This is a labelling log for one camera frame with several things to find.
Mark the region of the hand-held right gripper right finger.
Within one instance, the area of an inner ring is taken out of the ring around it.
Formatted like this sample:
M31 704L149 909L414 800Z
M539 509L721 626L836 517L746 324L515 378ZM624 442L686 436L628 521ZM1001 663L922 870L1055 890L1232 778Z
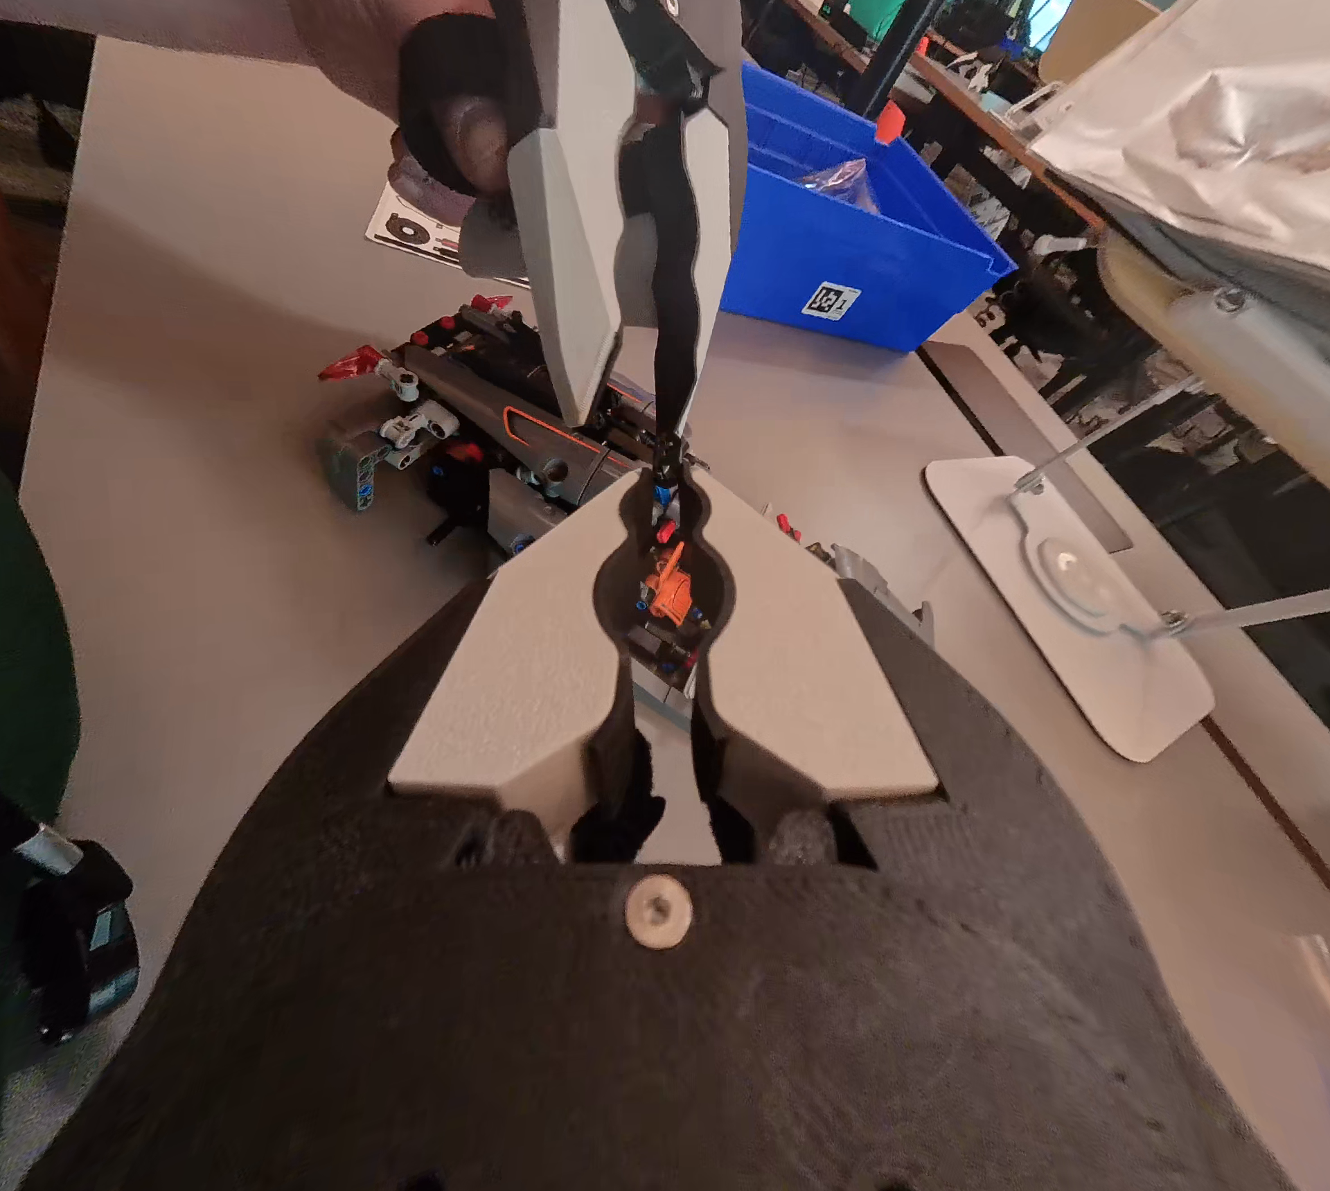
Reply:
M930 643L885 577L840 543L800 543L710 472L688 476L695 596L710 628L695 667L691 766L723 864L750 864L789 815L834 819L920 800L937 772L873 635Z

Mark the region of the white and silver plastic bag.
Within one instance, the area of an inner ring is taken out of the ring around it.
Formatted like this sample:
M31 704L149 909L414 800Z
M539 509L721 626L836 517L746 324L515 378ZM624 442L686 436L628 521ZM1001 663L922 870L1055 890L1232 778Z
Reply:
M1042 110L1065 179L1327 267L1327 0L1179 0Z

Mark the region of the white flat stand base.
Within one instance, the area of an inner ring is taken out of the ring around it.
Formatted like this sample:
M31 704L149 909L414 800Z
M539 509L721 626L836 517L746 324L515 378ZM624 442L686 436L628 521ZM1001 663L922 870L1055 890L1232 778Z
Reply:
M1016 455L932 461L922 481L1108 749L1149 763L1215 708L1187 646L1057 485Z

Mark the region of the grey black lego car model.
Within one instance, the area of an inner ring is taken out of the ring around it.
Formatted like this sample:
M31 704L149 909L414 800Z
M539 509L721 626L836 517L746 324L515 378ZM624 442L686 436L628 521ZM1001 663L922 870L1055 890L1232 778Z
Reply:
M376 470L419 466L412 474L440 509L427 543L472 530L487 534L506 560L624 474L652 466L654 393L611 371L586 423L568 427L538 331L511 296L474 296L403 344L361 344L316 374L324 384L352 378L380 380L386 393L326 425L316 442L324 478L337 500L365 511ZM695 656L710 616L691 592L678 506L667 487L654 493L628 650L639 693L680 721L691 708ZM907 611L866 558L840 543L810 541L806 551L933 643L930 607Z

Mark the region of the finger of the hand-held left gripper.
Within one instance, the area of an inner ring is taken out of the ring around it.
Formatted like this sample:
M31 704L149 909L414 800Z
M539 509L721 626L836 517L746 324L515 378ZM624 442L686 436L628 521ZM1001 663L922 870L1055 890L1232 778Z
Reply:
M605 0L556 0L553 121L508 151L539 344L564 423L586 423L622 312L618 151L635 71Z
M733 258L746 177L742 110L727 125L712 106L652 101L639 170L654 232L656 472L678 472L686 421Z

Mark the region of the beige cardboard box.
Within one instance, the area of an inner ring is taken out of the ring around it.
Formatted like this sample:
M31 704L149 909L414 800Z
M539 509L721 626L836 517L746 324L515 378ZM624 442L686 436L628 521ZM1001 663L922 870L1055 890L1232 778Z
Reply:
M1157 14L1145 0L1072 0L1040 52L1038 80L1072 82Z

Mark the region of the blue plastic storage bin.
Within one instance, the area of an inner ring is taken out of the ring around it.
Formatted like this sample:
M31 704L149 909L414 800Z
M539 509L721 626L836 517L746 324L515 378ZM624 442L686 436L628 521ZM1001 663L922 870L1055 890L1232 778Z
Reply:
M917 350L1016 266L905 140L742 63L748 164L720 307L888 350ZM872 200L800 187L864 157Z

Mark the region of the lego sticker sheet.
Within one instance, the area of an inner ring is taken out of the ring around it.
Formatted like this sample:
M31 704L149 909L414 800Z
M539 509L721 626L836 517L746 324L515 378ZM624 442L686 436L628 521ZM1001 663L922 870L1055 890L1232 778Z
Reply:
M406 202L389 183L382 185L363 237L382 247L459 266L457 226Z

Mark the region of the cream rounded plastic housing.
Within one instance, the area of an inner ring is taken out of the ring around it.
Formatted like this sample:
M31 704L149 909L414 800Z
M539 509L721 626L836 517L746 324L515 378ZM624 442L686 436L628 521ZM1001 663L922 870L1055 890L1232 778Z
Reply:
M1327 481L1327 318L1250 282L1183 281L1121 234L1098 243L1097 266L1119 311L1202 386Z

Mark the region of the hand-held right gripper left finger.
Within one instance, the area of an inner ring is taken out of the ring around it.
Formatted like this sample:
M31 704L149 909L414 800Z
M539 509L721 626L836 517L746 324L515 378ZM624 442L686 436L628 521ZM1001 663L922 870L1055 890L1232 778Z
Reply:
M395 794L528 811L551 834L628 821L639 796L633 693L596 577L628 543L639 474L502 564L386 774Z

